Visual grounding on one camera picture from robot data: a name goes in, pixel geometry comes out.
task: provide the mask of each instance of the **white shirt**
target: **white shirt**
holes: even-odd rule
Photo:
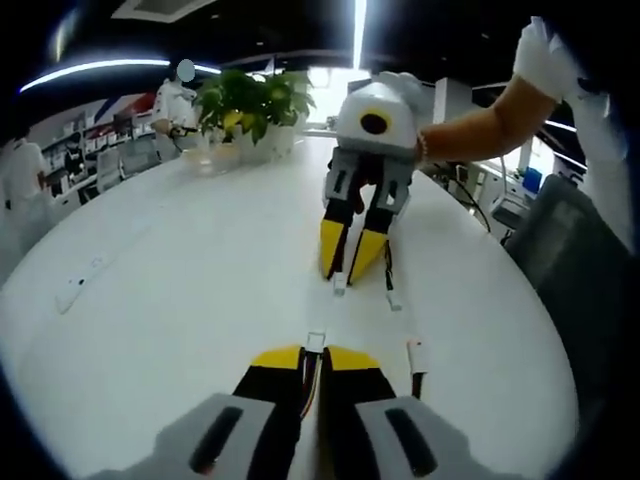
[[[609,118],[609,96],[588,93],[579,86],[578,78],[588,76],[560,37],[538,17],[522,30],[513,71],[548,97],[558,103],[564,100],[571,107],[587,159],[584,191],[613,233],[633,252],[627,146]]]
[[[169,120],[172,126],[196,128],[196,114],[192,106],[196,92],[185,88],[179,82],[166,79],[156,94],[151,122]],[[178,156],[173,141],[164,134],[157,134],[158,151],[163,161]]]
[[[40,147],[22,139],[9,152],[4,178],[5,195],[12,203],[31,200],[42,192],[38,174],[46,171]]]

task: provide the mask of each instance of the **shelf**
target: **shelf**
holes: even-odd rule
[[[151,116],[151,114],[152,114],[152,111],[151,111],[151,110],[149,110],[149,111],[146,111],[146,112],[143,112],[143,113],[138,113],[138,114],[136,114],[136,115],[134,116],[134,118],[136,118],[136,119],[146,118],[146,117],[150,117],[150,116]],[[53,142],[51,142],[49,145],[47,145],[46,147],[44,147],[44,148],[42,149],[42,152],[44,153],[44,152],[46,152],[47,150],[51,150],[51,149],[53,149],[53,148],[57,147],[57,146],[58,146],[58,145],[60,145],[61,143],[64,143],[64,142],[66,142],[67,140],[69,140],[73,135],[77,134],[78,132],[80,132],[80,133],[84,136],[84,134],[85,134],[85,133],[90,132],[91,130],[95,130],[95,129],[97,129],[97,128],[105,128],[105,127],[109,127],[109,126],[110,126],[110,125],[112,125],[112,124],[113,124],[113,122],[99,123],[99,124],[96,124],[96,125],[91,125],[90,127],[86,127],[86,128],[84,128],[84,129],[82,129],[82,130],[77,130],[77,131],[75,131],[75,132],[70,133],[69,135],[65,135],[64,137],[59,138],[58,140],[54,140],[54,141],[53,141]]]

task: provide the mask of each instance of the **white table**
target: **white table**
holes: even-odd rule
[[[0,298],[2,361],[73,477],[140,461],[164,426],[233,391],[252,357],[304,344],[314,326],[373,355],[396,393],[409,393],[406,334],[382,267],[342,299],[318,272],[333,142],[306,139],[291,161],[217,178],[182,161],[157,167],[72,214],[16,269]],[[420,174],[411,191],[392,248],[397,288],[430,351],[423,399],[446,422],[442,435],[461,441],[456,455],[486,472],[542,478],[577,426],[561,341],[481,224]],[[61,285],[96,256],[106,267],[57,313]],[[312,415],[290,478],[312,478],[313,434]],[[456,475],[461,459],[438,460],[433,478]]]

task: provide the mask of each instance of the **white fabric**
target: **white fabric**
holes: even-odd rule
[[[12,203],[29,200],[42,191],[38,174],[46,170],[46,162],[37,144],[17,142],[6,161],[5,194]]]
[[[587,159],[584,191],[611,230],[633,251],[626,145],[608,118],[608,95],[588,93],[579,86],[578,78],[587,75],[538,17],[522,30],[513,70],[540,92],[571,107]]]
[[[166,119],[172,126],[196,128],[196,114],[192,106],[195,97],[196,93],[193,90],[168,79],[165,80],[156,94],[151,121]],[[163,162],[173,160],[180,155],[173,141],[164,134],[156,134],[156,145]]]
[[[53,226],[52,198],[42,191],[38,174],[46,170],[40,147],[24,139],[15,143],[6,159],[4,188],[11,210],[8,222],[18,237],[21,254],[26,254]]]
[[[0,208],[0,289],[21,259],[20,239],[4,208],[3,199]]]

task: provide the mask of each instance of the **ceiling light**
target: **ceiling light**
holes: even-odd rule
[[[356,16],[353,24],[353,68],[354,70],[360,70],[364,25],[367,17],[367,0],[355,0],[355,2]]]
[[[148,60],[148,59],[121,59],[121,60],[103,60],[100,62],[91,62],[84,63],[82,65],[75,65],[73,67],[63,68],[62,70],[57,70],[52,73],[48,73],[33,82],[27,83],[24,87],[20,89],[20,93],[24,93],[36,85],[42,85],[43,83],[50,82],[57,78],[66,77],[67,75],[71,75],[77,72],[84,72],[86,70],[94,70],[96,68],[107,68],[107,67],[121,67],[127,65],[153,65],[160,67],[168,67],[169,62],[167,60]],[[217,68],[211,67],[203,67],[202,65],[195,65],[196,70],[206,73],[220,73],[220,70]]]
[[[483,90],[485,88],[498,88],[506,87],[509,82],[490,83],[489,85],[479,85],[477,87],[471,87],[471,90]]]
[[[568,130],[570,132],[576,132],[576,128],[575,127],[571,127],[569,125],[565,125],[564,123],[558,123],[558,122],[552,122],[551,120],[547,120],[546,122],[547,125],[551,125],[552,127],[557,127],[557,128],[562,128],[563,130]]]
[[[566,161],[568,161],[568,162],[570,162],[570,163],[573,163],[574,165],[576,165],[576,166],[578,166],[578,167],[580,167],[580,168],[582,168],[582,169],[584,169],[584,170],[586,170],[586,169],[587,169],[587,167],[586,167],[585,165],[583,165],[582,163],[580,163],[580,162],[578,162],[578,161],[574,160],[573,158],[569,158],[569,157],[567,157],[566,155],[563,155],[563,154],[561,154],[561,153],[556,152],[555,150],[552,150],[552,151],[553,151],[553,154],[554,154],[554,155],[557,155],[557,156],[559,156],[560,158],[562,158],[562,159],[564,159],[564,160],[566,160]]]
[[[211,68],[211,67],[203,67],[202,65],[196,65],[196,70],[205,73],[220,73],[221,70],[219,68]]]

